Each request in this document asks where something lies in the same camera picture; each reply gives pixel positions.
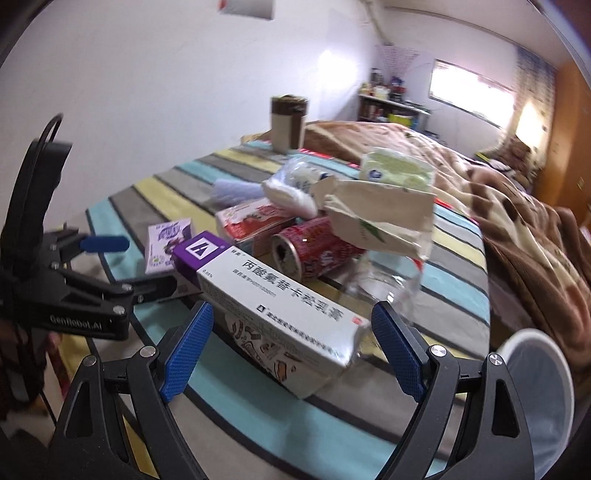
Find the patterned paper wrapper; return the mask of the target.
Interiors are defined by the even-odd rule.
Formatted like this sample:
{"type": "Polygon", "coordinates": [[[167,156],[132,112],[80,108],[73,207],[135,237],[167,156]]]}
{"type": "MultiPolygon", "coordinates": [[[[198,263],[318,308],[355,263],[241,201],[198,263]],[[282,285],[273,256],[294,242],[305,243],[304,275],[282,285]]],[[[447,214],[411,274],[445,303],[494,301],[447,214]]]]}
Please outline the patterned paper wrapper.
{"type": "Polygon", "coordinates": [[[249,321],[239,320],[228,313],[223,315],[223,320],[225,337],[231,338],[240,351],[297,398],[308,398],[334,380],[271,341],[249,321]]]}

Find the purple snack packet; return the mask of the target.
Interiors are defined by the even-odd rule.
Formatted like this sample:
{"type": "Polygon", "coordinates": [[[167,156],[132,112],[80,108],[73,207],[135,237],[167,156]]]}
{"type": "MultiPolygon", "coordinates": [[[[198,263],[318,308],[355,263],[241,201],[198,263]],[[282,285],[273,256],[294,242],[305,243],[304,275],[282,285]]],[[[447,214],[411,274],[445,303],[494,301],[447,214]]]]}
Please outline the purple snack packet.
{"type": "Polygon", "coordinates": [[[180,243],[192,237],[190,218],[150,225],[145,248],[145,273],[147,275],[174,269],[171,254],[180,243]]]}

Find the brown teddy bear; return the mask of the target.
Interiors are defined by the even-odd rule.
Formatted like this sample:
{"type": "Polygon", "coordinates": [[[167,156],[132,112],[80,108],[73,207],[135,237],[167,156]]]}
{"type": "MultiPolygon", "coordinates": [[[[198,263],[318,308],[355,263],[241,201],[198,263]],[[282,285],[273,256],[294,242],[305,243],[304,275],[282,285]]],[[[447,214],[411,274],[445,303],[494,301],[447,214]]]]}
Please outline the brown teddy bear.
{"type": "Polygon", "coordinates": [[[489,158],[502,162],[516,172],[528,176],[530,173],[531,149],[518,137],[512,137],[506,144],[494,151],[489,158]]]}

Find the white purple medicine box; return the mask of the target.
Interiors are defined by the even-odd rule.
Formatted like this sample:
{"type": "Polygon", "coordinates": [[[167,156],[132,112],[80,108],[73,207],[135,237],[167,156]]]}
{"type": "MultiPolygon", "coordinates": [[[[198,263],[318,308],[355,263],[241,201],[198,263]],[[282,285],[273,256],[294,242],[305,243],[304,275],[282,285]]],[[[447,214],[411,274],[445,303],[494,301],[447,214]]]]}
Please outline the white purple medicine box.
{"type": "Polygon", "coordinates": [[[176,270],[224,312],[332,376],[349,367],[370,321],[208,231],[178,244],[176,270]]]}

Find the cluttered wall shelf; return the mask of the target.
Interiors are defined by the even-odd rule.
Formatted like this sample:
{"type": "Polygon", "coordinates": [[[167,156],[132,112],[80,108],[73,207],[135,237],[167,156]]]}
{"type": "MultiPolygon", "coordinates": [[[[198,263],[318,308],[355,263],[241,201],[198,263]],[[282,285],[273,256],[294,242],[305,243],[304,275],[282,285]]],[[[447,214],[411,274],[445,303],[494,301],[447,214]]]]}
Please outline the cluttered wall shelf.
{"type": "Polygon", "coordinates": [[[369,81],[362,84],[358,99],[358,120],[373,123],[396,123],[425,132],[431,111],[405,99],[404,81],[396,76],[390,82],[378,68],[370,70],[369,81]]]}

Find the clear cola bottle red label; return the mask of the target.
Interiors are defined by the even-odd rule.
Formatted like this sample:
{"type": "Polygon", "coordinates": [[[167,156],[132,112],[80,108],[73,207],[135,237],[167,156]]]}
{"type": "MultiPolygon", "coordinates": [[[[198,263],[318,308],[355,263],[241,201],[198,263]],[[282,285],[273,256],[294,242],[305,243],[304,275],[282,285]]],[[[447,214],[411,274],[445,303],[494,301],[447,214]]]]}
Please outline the clear cola bottle red label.
{"type": "Polygon", "coordinates": [[[394,253],[369,251],[361,256],[342,285],[339,302],[370,318],[373,306],[386,301],[413,325],[415,299],[421,290],[423,263],[394,253]]]}

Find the brown white travel mug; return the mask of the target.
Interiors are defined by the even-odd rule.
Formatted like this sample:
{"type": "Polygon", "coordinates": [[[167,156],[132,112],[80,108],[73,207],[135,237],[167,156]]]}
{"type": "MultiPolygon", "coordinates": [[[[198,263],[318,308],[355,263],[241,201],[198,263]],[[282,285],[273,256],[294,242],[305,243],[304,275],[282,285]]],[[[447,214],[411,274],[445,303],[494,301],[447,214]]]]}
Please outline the brown white travel mug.
{"type": "Polygon", "coordinates": [[[296,95],[274,96],[270,101],[270,142],[273,150],[290,154],[304,144],[308,99],[296,95]]]}

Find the green tissue pack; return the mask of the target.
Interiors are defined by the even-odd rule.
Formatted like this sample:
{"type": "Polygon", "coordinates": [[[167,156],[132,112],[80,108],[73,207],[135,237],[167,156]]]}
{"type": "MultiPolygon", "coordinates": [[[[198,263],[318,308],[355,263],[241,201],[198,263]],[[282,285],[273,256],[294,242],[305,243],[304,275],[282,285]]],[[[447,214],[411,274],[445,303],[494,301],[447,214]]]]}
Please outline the green tissue pack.
{"type": "Polygon", "coordinates": [[[359,178],[364,181],[431,192],[436,169],[429,163],[396,150],[377,147],[363,155],[359,178]]]}

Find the decorative branch vase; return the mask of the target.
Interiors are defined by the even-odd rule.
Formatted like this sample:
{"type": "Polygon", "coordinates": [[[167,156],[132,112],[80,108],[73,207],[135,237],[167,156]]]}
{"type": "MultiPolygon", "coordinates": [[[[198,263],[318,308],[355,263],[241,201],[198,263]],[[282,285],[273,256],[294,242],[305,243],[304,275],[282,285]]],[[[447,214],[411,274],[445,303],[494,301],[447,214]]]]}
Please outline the decorative branch vase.
{"type": "Polygon", "coordinates": [[[378,45],[376,53],[376,68],[382,74],[386,85],[390,85],[394,78],[403,80],[410,66],[420,55],[418,50],[394,45],[378,45]]]}

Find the red drink can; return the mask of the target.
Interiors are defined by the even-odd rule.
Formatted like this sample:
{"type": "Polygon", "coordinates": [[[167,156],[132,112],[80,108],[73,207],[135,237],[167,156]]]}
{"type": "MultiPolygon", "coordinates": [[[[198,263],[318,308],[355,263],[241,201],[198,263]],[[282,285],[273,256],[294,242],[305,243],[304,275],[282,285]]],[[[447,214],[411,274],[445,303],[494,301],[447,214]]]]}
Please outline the red drink can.
{"type": "Polygon", "coordinates": [[[273,235],[271,254],[277,269],[297,281],[318,278],[363,254],[363,249],[332,233],[329,217],[322,216],[287,227],[273,235]]]}

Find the red white milk carton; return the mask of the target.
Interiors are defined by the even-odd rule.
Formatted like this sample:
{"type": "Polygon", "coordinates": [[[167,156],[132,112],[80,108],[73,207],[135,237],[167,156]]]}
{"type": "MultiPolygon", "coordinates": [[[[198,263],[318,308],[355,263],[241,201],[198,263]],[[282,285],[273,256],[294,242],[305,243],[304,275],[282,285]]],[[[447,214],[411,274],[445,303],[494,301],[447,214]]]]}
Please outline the red white milk carton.
{"type": "Polygon", "coordinates": [[[274,205],[266,198],[222,209],[214,218],[217,235],[228,243],[255,238],[274,227],[291,225],[296,220],[290,211],[274,205]]]}

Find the striped bed sheet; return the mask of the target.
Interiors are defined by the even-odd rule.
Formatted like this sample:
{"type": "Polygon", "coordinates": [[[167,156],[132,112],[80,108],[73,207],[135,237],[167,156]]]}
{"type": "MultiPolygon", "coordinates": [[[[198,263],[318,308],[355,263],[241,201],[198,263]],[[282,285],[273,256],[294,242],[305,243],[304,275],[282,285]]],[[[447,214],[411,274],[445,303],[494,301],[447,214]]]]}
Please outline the striped bed sheet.
{"type": "MultiPolygon", "coordinates": [[[[83,233],[121,235],[123,253],[84,254],[72,265],[101,280],[144,273],[148,229],[188,218],[214,232],[216,180],[260,182],[283,165],[269,143],[252,141],[176,166],[74,216],[83,233]]],[[[411,317],[429,343],[477,358],[489,348],[485,249],[477,224],[436,205],[434,245],[423,267],[411,317]]],[[[214,273],[242,287],[262,312],[252,321],[237,309],[217,311],[185,392],[170,408],[198,463],[211,479],[374,479],[393,454],[415,409],[379,348],[366,343],[346,369],[307,398],[287,384],[301,371],[301,335],[329,327],[351,330],[366,307],[346,296],[346,268],[297,283],[273,257],[232,255],[214,273]]]]}

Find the silver wall poster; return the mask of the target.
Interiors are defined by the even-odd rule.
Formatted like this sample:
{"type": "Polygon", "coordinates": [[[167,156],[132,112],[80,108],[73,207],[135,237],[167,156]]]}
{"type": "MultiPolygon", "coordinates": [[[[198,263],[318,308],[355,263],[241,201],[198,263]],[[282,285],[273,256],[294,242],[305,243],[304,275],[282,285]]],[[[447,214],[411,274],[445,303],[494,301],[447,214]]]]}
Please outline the silver wall poster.
{"type": "Polygon", "coordinates": [[[273,20],[273,0],[221,0],[219,11],[224,15],[245,16],[249,18],[273,20]]]}

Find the beige cloth drawstring bag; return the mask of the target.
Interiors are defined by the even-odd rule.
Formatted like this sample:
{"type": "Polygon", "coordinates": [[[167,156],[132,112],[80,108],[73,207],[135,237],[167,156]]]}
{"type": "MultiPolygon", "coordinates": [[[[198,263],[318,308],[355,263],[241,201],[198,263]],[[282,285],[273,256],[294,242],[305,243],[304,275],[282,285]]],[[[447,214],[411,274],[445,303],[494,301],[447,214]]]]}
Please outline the beige cloth drawstring bag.
{"type": "Polygon", "coordinates": [[[436,197],[391,184],[327,177],[311,187],[332,233],[363,250],[421,261],[431,255],[436,197]]]}

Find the white trash bin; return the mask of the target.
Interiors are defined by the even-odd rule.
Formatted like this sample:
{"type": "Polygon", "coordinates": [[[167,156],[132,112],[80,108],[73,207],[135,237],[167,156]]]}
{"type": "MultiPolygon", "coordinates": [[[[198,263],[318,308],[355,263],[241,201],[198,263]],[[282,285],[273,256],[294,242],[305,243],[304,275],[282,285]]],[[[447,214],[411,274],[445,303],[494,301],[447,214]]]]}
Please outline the white trash bin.
{"type": "Polygon", "coordinates": [[[522,329],[499,348],[517,390],[530,433],[537,479],[565,451],[575,413],[574,386],[567,360],[545,333],[522,329]]]}

